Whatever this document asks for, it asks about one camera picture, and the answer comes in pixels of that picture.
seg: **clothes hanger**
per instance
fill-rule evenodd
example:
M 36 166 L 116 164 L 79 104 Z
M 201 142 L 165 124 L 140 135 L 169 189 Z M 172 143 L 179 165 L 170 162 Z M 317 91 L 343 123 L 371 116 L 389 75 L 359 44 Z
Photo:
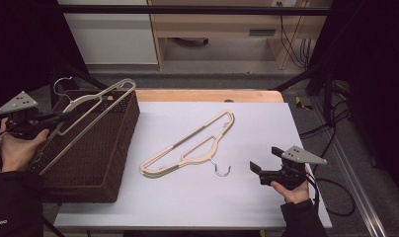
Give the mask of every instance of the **clothes hanger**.
M 169 167 L 158 169 L 156 171 L 152 171 L 152 170 L 148 169 L 148 167 L 150 165 L 152 165 L 153 163 L 158 161 L 160 158 L 162 158 L 165 155 L 167 155 L 173 149 L 175 149 L 176 147 L 178 147 L 179 145 L 181 145 L 182 143 L 184 143 L 188 139 L 192 138 L 193 136 L 198 134 L 200 131 L 202 131 L 203 129 L 205 129 L 206 127 L 208 127 L 209 125 L 211 125 L 212 123 L 214 123 L 215 121 L 217 121 L 218 119 L 220 119 L 223 116 L 227 116 L 228 117 L 228 122 L 226 122 L 224 124 L 223 129 L 217 135 L 212 135 L 212 136 L 206 138 L 204 141 L 200 142 L 198 145 L 194 146 L 193 148 L 191 148 L 187 152 L 183 153 L 181 155 L 181 161 L 179 163 L 177 163 L 175 165 L 172 165 L 172 166 L 169 166 Z M 215 166 L 215 174 L 216 175 L 221 176 L 221 177 L 227 176 L 230 173 L 230 168 L 231 167 L 228 168 L 228 172 L 226 174 L 219 173 L 215 161 L 212 160 L 212 156 L 217 151 L 218 142 L 223 137 L 223 135 L 231 128 L 233 123 L 234 123 L 234 115 L 233 115 L 233 113 L 230 112 L 230 111 L 222 111 L 221 113 L 216 115 L 214 118 L 210 119 L 209 121 L 204 123 L 202 126 L 197 128 L 195 131 L 191 132 L 190 134 L 188 134 L 187 136 L 185 136 L 184 138 L 182 138 L 181 140 L 179 140 L 175 144 L 170 145 L 169 147 L 165 148 L 164 150 L 162 150 L 158 154 L 156 154 L 156 155 L 152 156 L 151 158 L 149 158 L 148 160 L 144 161 L 140 165 L 140 168 L 139 168 L 140 173 L 143 176 L 148 177 L 148 178 L 159 178 L 159 177 L 162 177 L 162 176 L 164 176 L 166 174 L 169 174 L 169 173 L 171 173 L 171 172 L 173 172 L 173 171 L 175 171 L 175 170 L 177 170 L 179 168 L 182 168 L 184 166 L 187 166 L 187 165 L 198 165 L 198 164 L 202 164 L 202 163 L 204 163 L 206 161 L 211 161 L 212 164 Z M 198 149 L 199 147 L 201 147 L 203 144 L 205 144 L 206 142 L 208 142 L 211 139 L 213 139 L 214 141 L 212 143 L 211 149 L 205 155 L 203 155 L 201 157 L 198 157 L 198 158 L 192 158 L 192 159 L 188 159 L 187 158 L 187 156 L 189 154 L 191 154 L 193 151 L 195 151 L 196 149 Z
M 71 78 L 60 78 L 59 80 L 57 80 L 54 83 L 54 92 L 55 92 L 55 85 L 56 83 L 58 83 L 60 80 L 63 79 L 71 79 Z M 60 135 L 63 136 L 65 135 L 68 131 L 70 131 L 77 123 L 79 123 L 85 116 L 87 116 L 91 111 L 93 111 L 96 107 L 98 107 L 103 101 L 104 101 L 104 95 L 113 91 L 113 90 L 117 90 L 122 88 L 125 84 L 131 84 L 131 88 L 129 88 L 124 94 L 122 94 L 118 99 L 116 99 L 112 104 L 110 104 L 106 109 L 104 109 L 95 119 L 93 119 L 79 134 L 77 134 L 73 140 L 66 146 L 64 147 L 63 150 L 61 150 L 57 156 L 52 159 L 50 161 L 50 163 L 48 165 L 45 166 L 45 168 L 40 171 L 40 175 L 45 174 L 45 172 L 53 165 L 55 164 L 55 162 L 58 161 L 58 159 L 61 158 L 61 156 L 64 155 L 64 153 L 66 153 L 92 126 L 94 126 L 96 124 L 96 122 L 98 122 L 104 115 L 107 114 L 107 112 L 109 112 L 114 106 L 116 106 L 119 102 L 121 102 L 126 96 L 128 96 L 132 91 L 135 90 L 135 82 L 131 79 L 123 79 L 118 81 L 117 83 L 115 83 L 114 85 L 108 87 L 107 89 L 99 92 L 96 95 L 85 95 L 82 97 L 79 97 L 75 100 L 71 100 L 67 95 L 69 100 L 70 100 L 70 104 L 63 110 L 64 113 L 66 112 L 70 112 L 73 111 L 77 106 L 88 102 L 88 101 L 92 101 L 92 100 L 99 100 L 99 102 L 97 102 L 96 105 L 94 105 L 91 109 L 89 109 L 84 115 L 82 115 L 78 120 L 76 120 L 75 122 L 73 122 L 73 124 L 71 124 L 67 129 L 65 129 L 64 131 L 60 131 L 61 127 L 63 126 L 64 122 L 60 123 L 57 128 L 55 129 L 55 131 L 53 131 L 51 133 L 51 135 L 49 136 L 49 138 L 47 139 L 48 141 L 52 140 L 56 135 Z M 36 155 L 34 161 L 32 164 L 37 163 L 40 160 L 40 155 L 41 153 L 44 151 L 45 147 L 48 146 L 49 142 L 46 142 L 45 145 L 43 146 L 43 148 L 40 150 L 40 152 Z

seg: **wicker basket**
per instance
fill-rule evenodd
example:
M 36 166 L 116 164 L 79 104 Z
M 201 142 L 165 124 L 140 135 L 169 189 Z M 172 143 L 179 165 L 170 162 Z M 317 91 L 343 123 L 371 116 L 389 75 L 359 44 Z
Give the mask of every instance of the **wicker basket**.
M 99 91 L 68 91 L 72 99 Z M 90 121 L 118 99 L 125 91 L 106 94 L 97 108 L 90 112 L 64 136 L 56 135 L 43 150 L 39 162 L 31 172 L 39 173 Z M 97 101 L 85 102 L 74 109 L 73 120 L 64 124 L 68 127 Z M 63 97 L 54 107 L 62 112 L 69 104 Z M 140 114 L 135 92 L 131 92 L 111 111 L 106 113 L 90 128 L 47 172 L 43 175 L 47 202 L 114 202 L 120 190 L 122 173 L 128 146 Z

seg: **metal hook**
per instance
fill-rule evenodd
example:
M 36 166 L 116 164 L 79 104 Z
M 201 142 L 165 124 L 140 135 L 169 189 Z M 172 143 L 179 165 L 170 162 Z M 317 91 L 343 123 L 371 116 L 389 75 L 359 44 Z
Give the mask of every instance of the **metal hook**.
M 55 91 L 55 88 L 56 88 L 58 82 L 60 82 L 62 80 L 71 80 L 72 78 L 73 77 L 61 77 L 60 79 L 56 80 L 54 85 L 52 86 L 52 91 L 55 93 L 55 95 L 57 95 L 57 96 L 65 96 L 65 97 L 67 97 L 69 99 L 70 102 L 72 102 L 73 100 L 69 96 L 67 96 L 67 94 L 65 94 L 65 93 L 64 94 L 60 94 L 60 93 Z
M 215 163 L 215 161 L 214 161 L 212 158 L 211 158 L 209 161 L 214 165 L 214 167 L 215 167 L 215 174 L 216 174 L 217 176 L 219 176 L 219 177 L 226 177 L 226 176 L 228 176 L 228 174 L 230 174 L 231 166 L 228 167 L 227 173 L 225 173 L 225 174 L 220 174 L 220 172 L 218 172 L 217 163 Z

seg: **cable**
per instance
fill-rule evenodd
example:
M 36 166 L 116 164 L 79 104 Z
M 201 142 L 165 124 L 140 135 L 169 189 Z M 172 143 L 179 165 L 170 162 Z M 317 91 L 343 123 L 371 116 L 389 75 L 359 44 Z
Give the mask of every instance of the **cable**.
M 340 101 L 340 102 L 338 102 L 335 106 L 332 107 L 332 116 L 331 116 L 332 120 L 331 120 L 330 124 L 335 124 L 335 122 L 339 122 L 339 121 L 341 121 L 342 119 L 345 119 L 345 118 L 340 118 L 340 116 L 341 116 L 344 112 L 341 112 L 340 114 L 338 114 L 337 116 L 335 116 L 335 110 L 337 109 L 337 107 L 338 107 L 340 104 L 343 104 L 343 103 L 347 104 L 347 103 L 348 103 L 348 100 Z M 311 136 L 313 136 L 313 135 L 310 135 L 310 134 L 312 134 L 312 133 L 314 133 L 314 132 L 318 132 L 318 131 L 320 131 L 321 129 L 327 127 L 327 126 L 329 126 L 329 123 L 328 123 L 328 122 L 326 122 L 326 123 L 324 123 L 324 124 L 322 124 L 322 125 L 320 125 L 320 126 L 318 126 L 318 127 L 316 127 L 316 128 L 313 128 L 313 129 L 311 129 L 311 130 L 309 130 L 309 131 L 300 133 L 299 136 L 300 136 L 301 139 L 305 139 L 305 138 L 311 137 Z
M 317 188 L 317 185 L 316 185 L 316 179 L 312 175 L 310 175 L 309 173 L 306 173 L 306 174 L 307 174 L 307 176 L 306 176 L 307 182 L 310 183 L 311 186 L 313 186 L 314 191 L 316 193 L 315 196 L 314 196 L 314 208 L 316 209 L 316 212 L 319 212 L 320 192 L 319 192 L 319 189 Z
M 284 30 L 284 28 L 283 28 L 283 19 L 282 19 L 282 15 L 280 15 L 279 18 L 280 18 L 280 31 L 281 31 L 281 33 L 280 33 L 280 42 L 282 43 L 283 48 L 285 48 L 286 53 L 288 53 L 289 58 L 291 58 L 292 63 L 294 63 L 295 66 L 302 68 L 302 67 L 304 66 L 304 65 L 302 65 L 302 62 L 300 62 L 301 65 L 297 65 L 297 63 L 295 62 L 295 60 L 298 60 L 298 58 L 297 58 L 297 55 L 295 54 L 295 51 L 294 51 L 294 48 L 292 47 L 291 42 L 289 41 L 288 36 L 286 35 L 286 32 L 285 32 L 285 30 Z M 285 46 L 285 43 L 283 43 L 282 35 L 285 35 L 286 40 L 287 40 L 288 43 L 289 43 L 289 48 L 291 49 L 292 54 L 293 54 L 294 57 L 295 57 L 295 60 L 294 60 L 294 57 L 291 56 L 291 53 L 289 52 L 288 48 Z
M 341 112 L 339 115 L 337 115 L 337 117 L 335 118 L 336 123 L 338 123 L 339 121 L 341 121 L 341 120 L 343 120 L 343 119 L 347 119 L 350 115 L 345 115 L 345 116 L 343 116 L 343 117 L 341 117 L 341 118 L 340 118 L 340 116 L 341 116 L 342 114 L 348 113 L 348 112 L 349 112 L 349 110 L 345 110 L 345 111 Z M 321 126 L 318 126 L 318 127 L 314 128 L 314 129 L 311 129 L 311 130 L 309 130 L 309 131 L 306 131 L 306 132 L 301 133 L 299 136 L 300 136 L 300 139 L 307 139 L 307 138 L 313 137 L 313 136 L 315 136 L 315 135 L 317 135 L 317 134 L 319 134 L 319 133 L 322 133 L 322 132 L 324 132 L 324 131 L 328 131 L 328 130 L 331 129 L 331 128 L 332 128 L 332 127 L 330 127 L 328 123 L 324 123 L 324 124 L 321 125 Z
M 339 98 L 341 98 L 342 100 L 344 100 L 343 98 L 349 98 L 350 97 L 350 92 L 342 89 L 337 83 L 336 81 L 334 81 L 333 83 L 333 92 L 335 92 L 335 95 L 338 96 Z
M 65 237 L 57 228 L 54 227 L 54 225 L 51 224 L 51 222 L 49 222 L 45 216 L 42 216 L 42 222 L 43 224 L 52 231 L 52 233 L 54 233 L 56 236 L 58 237 Z
M 351 216 L 352 214 L 354 214 L 354 212 L 357 209 L 357 204 L 356 204 L 356 201 L 355 201 L 354 197 L 351 195 L 350 191 L 348 191 L 347 188 L 345 188 L 344 186 L 340 185 L 339 183 L 336 183 L 336 182 L 328 180 L 328 179 L 317 179 L 317 182 L 320 182 L 320 181 L 336 185 L 339 188 L 343 189 L 348 194 L 348 196 L 351 198 L 351 202 L 353 203 L 353 206 L 351 207 L 351 210 L 349 212 L 346 212 L 346 213 L 335 212 L 335 211 L 333 211 L 332 209 L 330 209 L 330 208 L 328 208 L 326 206 L 326 210 L 329 213 L 334 214 L 334 215 L 338 215 L 338 216 L 343 216 L 343 217 L 348 217 L 348 216 Z
M 329 149 L 330 145 L 332 144 L 332 142 L 333 142 L 333 140 L 335 138 L 335 135 L 336 135 L 336 120 L 335 120 L 336 116 L 335 116 L 335 111 L 337 109 L 337 106 L 339 106 L 340 104 L 346 103 L 346 102 L 347 101 L 341 101 L 341 102 L 337 103 L 334 107 L 332 107 L 332 118 L 333 119 L 331 121 L 331 124 L 332 124 L 332 127 L 333 127 L 334 130 L 333 130 L 332 136 L 329 139 L 328 144 L 326 145 L 325 149 L 323 150 L 322 154 L 320 155 L 321 158 L 323 158 L 324 155 L 326 154 L 326 152 L 328 151 L 328 149 Z M 313 170 L 312 170 L 313 174 L 316 173 L 316 170 L 317 170 L 318 167 L 319 167 L 319 165 L 315 165 L 313 167 Z
M 302 39 L 300 45 L 300 60 L 304 64 L 305 69 L 308 68 L 310 62 L 311 39 Z
M 277 3 L 277 6 L 278 6 L 278 7 L 282 7 L 282 3 L 281 3 L 281 2 L 278 2 L 278 3 Z M 284 27 L 283 27 L 283 18 L 282 18 L 282 15 L 279 15 L 279 18 L 280 18 L 280 29 L 281 29 L 281 33 L 280 33 L 280 42 L 282 43 L 282 46 L 285 48 L 286 52 L 287 52 L 288 55 L 289 55 L 289 58 L 291 58 L 291 61 L 294 63 L 295 66 L 300 67 L 300 68 L 307 68 L 307 66 L 308 66 L 307 60 L 302 60 L 302 58 L 301 58 L 301 50 L 302 50 L 302 48 L 303 48 L 303 41 L 301 42 L 301 46 L 300 46 L 300 58 L 298 58 L 297 55 L 295 54 L 294 48 L 293 48 L 293 46 L 292 46 L 292 42 L 289 40 L 288 35 L 286 34 L 285 29 L 284 29 Z M 295 34 L 297 33 L 297 31 L 298 31 L 298 26 L 299 26 L 299 22 L 301 21 L 301 18 L 302 18 L 302 16 L 299 17 L 298 23 L 297 23 L 297 25 L 295 26 L 294 35 L 295 35 Z M 285 46 L 285 44 L 284 44 L 284 42 L 283 42 L 283 36 L 282 36 L 282 35 L 285 35 L 285 39 L 286 39 L 286 41 L 288 42 L 289 48 L 290 48 L 290 50 L 292 51 L 292 54 L 294 55 L 294 57 L 292 57 L 292 55 L 291 55 L 291 53 L 290 53 L 290 50 Z M 308 54 L 305 55 L 305 57 L 307 57 L 307 56 L 309 55 L 309 53 L 310 53 L 309 48 L 307 49 L 307 52 L 308 52 Z

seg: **tabletop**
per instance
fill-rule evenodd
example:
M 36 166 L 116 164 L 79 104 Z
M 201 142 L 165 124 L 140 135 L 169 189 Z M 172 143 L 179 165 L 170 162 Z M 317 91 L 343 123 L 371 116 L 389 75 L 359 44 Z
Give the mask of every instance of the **tabletop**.
M 261 186 L 259 177 L 249 169 L 249 161 L 266 170 L 280 169 L 280 158 L 271 154 L 271 146 L 283 150 L 292 145 L 302 147 L 289 106 L 282 103 L 280 93 L 218 90 L 202 93 L 137 90 L 136 93 L 140 118 L 128 149 L 118 200 L 115 203 L 65 203 L 54 225 L 86 229 L 202 230 L 285 226 L 279 208 L 284 203 L 283 197 L 272 188 Z M 185 99 L 177 102 L 180 95 Z M 244 102 L 245 98 L 252 100 L 252 97 L 255 102 Z M 234 114 L 235 122 L 219 141 L 213 159 L 223 171 L 231 166 L 227 177 L 217 176 L 210 162 L 189 165 L 156 179 L 140 174 L 143 161 L 224 110 Z M 188 140 L 186 146 L 181 145 L 163 157 L 152 169 L 178 162 L 183 152 L 218 132 L 224 123 L 222 118 Z M 325 227 L 332 226 L 323 200 L 319 216 Z

